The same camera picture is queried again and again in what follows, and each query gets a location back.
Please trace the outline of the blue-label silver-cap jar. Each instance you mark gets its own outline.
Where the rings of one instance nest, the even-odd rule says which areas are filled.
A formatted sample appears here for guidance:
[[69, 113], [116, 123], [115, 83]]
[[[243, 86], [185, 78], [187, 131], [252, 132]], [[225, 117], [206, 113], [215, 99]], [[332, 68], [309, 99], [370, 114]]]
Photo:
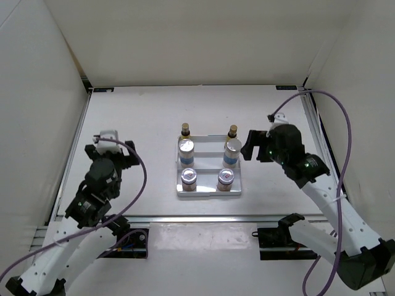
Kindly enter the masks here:
[[223, 155], [223, 166], [225, 168], [234, 168], [239, 160], [239, 154], [242, 144], [239, 139], [230, 139], [225, 144], [225, 151]]
[[192, 140], [182, 139], [178, 143], [178, 153], [183, 168], [189, 168], [194, 165], [194, 142]]

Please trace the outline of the brown spice jar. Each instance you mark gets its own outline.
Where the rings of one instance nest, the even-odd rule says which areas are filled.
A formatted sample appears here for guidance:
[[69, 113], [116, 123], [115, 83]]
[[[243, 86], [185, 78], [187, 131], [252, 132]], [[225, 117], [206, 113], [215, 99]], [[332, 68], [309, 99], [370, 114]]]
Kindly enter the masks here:
[[235, 180], [233, 170], [224, 168], [219, 171], [217, 177], [217, 189], [220, 191], [230, 191]]
[[197, 172], [193, 168], [185, 168], [181, 172], [181, 185], [184, 191], [194, 191], [197, 185]]

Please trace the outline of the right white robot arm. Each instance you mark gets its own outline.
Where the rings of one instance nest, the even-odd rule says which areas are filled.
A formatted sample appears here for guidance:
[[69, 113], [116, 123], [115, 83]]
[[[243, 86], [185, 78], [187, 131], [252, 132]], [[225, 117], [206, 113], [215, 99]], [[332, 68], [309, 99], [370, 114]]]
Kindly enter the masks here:
[[391, 271], [394, 240], [384, 240], [336, 191], [325, 162], [305, 151], [296, 126], [282, 124], [269, 131], [250, 130], [241, 154], [250, 161], [258, 147], [257, 161], [275, 162], [285, 175], [311, 198], [337, 233], [333, 237], [310, 224], [298, 213], [278, 221], [276, 228], [260, 228], [258, 235], [268, 247], [300, 244], [332, 263], [348, 288], [358, 290]]

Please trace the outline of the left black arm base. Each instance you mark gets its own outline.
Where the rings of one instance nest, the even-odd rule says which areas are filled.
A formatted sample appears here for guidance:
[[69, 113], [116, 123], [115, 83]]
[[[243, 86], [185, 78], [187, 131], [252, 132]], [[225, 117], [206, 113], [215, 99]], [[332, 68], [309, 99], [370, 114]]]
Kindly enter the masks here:
[[106, 225], [115, 242], [98, 258], [148, 259], [149, 227], [132, 226], [120, 216]]

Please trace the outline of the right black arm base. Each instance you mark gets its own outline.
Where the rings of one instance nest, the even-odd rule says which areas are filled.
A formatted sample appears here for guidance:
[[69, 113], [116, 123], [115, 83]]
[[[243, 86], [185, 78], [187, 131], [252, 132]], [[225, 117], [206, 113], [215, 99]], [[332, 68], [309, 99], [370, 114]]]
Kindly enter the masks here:
[[277, 260], [315, 260], [317, 254], [298, 242], [292, 240], [289, 228], [305, 217], [292, 213], [277, 222], [276, 227], [258, 226], [251, 236], [258, 239], [261, 261]]

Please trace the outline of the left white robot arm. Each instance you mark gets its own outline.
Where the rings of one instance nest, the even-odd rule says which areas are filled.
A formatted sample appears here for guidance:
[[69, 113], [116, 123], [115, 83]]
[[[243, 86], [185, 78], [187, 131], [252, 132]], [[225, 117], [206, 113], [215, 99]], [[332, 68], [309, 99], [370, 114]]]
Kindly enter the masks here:
[[127, 244], [134, 233], [121, 210], [108, 216], [111, 200], [120, 196], [122, 173], [132, 166], [144, 167], [133, 141], [97, 136], [85, 152], [92, 164], [67, 207], [53, 242], [18, 259], [33, 264], [11, 277], [6, 289], [12, 295], [65, 295], [74, 280], [98, 258]]

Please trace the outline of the yellow sauce bottle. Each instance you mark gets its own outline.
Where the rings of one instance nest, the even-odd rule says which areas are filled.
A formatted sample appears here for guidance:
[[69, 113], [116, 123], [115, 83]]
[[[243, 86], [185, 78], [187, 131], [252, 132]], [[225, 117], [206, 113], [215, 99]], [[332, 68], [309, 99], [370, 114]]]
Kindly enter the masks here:
[[229, 132], [227, 134], [227, 139], [226, 142], [228, 142], [230, 139], [234, 139], [237, 137], [237, 131], [238, 131], [238, 127], [236, 125], [231, 125]]
[[189, 139], [191, 137], [191, 132], [189, 129], [188, 123], [183, 123], [181, 125], [181, 138], [182, 139]]

